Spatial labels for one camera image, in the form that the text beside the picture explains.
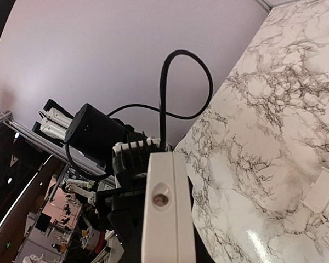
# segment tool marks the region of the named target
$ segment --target marble surface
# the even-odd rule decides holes
[[[273,9],[176,151],[216,262],[329,263],[329,206],[301,202],[329,168],[329,1]]]

